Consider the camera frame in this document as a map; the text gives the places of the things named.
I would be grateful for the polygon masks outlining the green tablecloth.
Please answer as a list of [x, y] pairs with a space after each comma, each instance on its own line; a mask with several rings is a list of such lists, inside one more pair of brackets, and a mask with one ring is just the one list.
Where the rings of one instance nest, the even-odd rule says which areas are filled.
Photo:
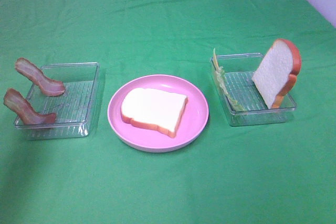
[[[293, 120], [231, 127], [210, 57], [294, 42]], [[335, 29], [305, 0], [1, 0], [1, 94], [14, 69], [98, 62], [99, 120], [84, 138], [28, 141], [1, 106], [1, 223], [335, 223]], [[125, 83], [172, 74], [207, 98], [203, 133], [178, 151], [122, 143], [107, 106]]]

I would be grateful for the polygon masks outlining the clear right plastic tray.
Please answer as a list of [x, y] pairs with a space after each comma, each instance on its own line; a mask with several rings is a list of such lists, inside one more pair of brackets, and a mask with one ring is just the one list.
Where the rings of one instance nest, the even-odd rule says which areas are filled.
[[296, 103], [291, 95], [285, 95], [280, 108], [268, 109], [252, 81], [254, 71], [261, 63], [263, 57], [264, 55], [259, 52], [217, 55], [219, 66], [223, 67], [225, 71], [226, 87], [229, 94], [246, 111], [234, 111], [230, 106], [216, 80], [213, 57], [211, 57], [212, 77], [230, 126], [285, 123], [293, 120], [293, 111], [296, 109]]

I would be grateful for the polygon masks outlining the yellow cheese slice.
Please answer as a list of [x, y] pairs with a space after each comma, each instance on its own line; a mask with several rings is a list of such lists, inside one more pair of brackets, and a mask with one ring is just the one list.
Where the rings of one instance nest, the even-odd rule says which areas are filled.
[[213, 49], [213, 64], [214, 64], [215, 70], [219, 71], [219, 65], [218, 65], [218, 61], [217, 61], [215, 48]]

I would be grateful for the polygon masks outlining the white toast bread slice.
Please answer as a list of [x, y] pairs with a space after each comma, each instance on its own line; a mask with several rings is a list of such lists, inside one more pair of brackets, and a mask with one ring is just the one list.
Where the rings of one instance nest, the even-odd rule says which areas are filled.
[[135, 88], [121, 104], [122, 121], [146, 130], [176, 137], [181, 117], [188, 103], [184, 94], [152, 88]]

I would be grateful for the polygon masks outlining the clear plastic tray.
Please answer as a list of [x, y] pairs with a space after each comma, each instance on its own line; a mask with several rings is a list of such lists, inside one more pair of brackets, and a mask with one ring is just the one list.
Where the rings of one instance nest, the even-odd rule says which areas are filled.
[[229, 94], [246, 111], [234, 111], [230, 106], [216, 80], [213, 57], [211, 57], [212, 77], [230, 126], [285, 123], [293, 120], [293, 111], [296, 109], [296, 103], [291, 95], [285, 95], [280, 108], [268, 109], [252, 81], [254, 71], [261, 63], [263, 57], [264, 55], [259, 52], [217, 55], [219, 66], [223, 67], [225, 71], [226, 87]]
[[85, 137], [89, 135], [98, 100], [100, 66], [97, 62], [44, 65], [42, 72], [62, 81], [64, 94], [48, 97], [32, 84], [27, 101], [40, 114], [55, 113], [53, 124], [24, 124], [19, 117], [14, 127], [28, 140]]

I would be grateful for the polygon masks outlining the pink round plate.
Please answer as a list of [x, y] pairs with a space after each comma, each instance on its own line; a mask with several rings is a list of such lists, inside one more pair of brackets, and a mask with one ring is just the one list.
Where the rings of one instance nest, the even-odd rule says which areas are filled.
[[206, 126], [203, 93], [185, 79], [154, 74], [134, 79], [111, 98], [108, 121], [117, 136], [138, 150], [164, 153], [193, 142]]

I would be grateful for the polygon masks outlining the toast slice in right tray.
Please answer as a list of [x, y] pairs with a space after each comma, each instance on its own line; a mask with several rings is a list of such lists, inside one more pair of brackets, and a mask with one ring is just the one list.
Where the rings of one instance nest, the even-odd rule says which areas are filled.
[[293, 88], [301, 70], [301, 55], [287, 39], [276, 39], [263, 57], [252, 81], [268, 109], [277, 109]]

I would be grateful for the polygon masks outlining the clear left plastic tray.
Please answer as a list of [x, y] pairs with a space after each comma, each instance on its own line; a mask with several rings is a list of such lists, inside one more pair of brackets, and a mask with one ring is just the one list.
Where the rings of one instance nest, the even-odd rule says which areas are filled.
[[42, 72], [62, 81], [64, 94], [48, 97], [32, 84], [27, 101], [40, 114], [55, 113], [53, 124], [24, 124], [19, 117], [14, 127], [28, 140], [85, 137], [89, 135], [98, 100], [100, 66], [97, 62], [44, 65]]

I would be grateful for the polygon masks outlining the bacon strip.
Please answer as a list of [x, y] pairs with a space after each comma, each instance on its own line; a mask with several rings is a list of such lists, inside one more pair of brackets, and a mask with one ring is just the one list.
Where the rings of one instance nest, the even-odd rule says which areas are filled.
[[40, 114], [15, 89], [8, 89], [4, 96], [4, 105], [14, 111], [24, 124], [50, 124], [55, 123], [56, 113]]
[[18, 58], [14, 67], [17, 72], [37, 85], [44, 95], [56, 97], [64, 94], [65, 86], [63, 82], [48, 78], [29, 60], [22, 57]]

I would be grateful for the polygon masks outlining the green lettuce leaf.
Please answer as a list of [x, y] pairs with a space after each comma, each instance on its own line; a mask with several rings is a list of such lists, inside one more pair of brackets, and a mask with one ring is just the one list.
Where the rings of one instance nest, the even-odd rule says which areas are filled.
[[232, 109], [234, 111], [246, 111], [245, 108], [229, 94], [227, 87], [226, 87], [227, 81], [226, 81], [225, 71], [223, 67], [219, 66], [219, 71], [215, 71], [215, 77], [219, 84], [219, 87], [221, 88], [224, 96], [227, 98]]

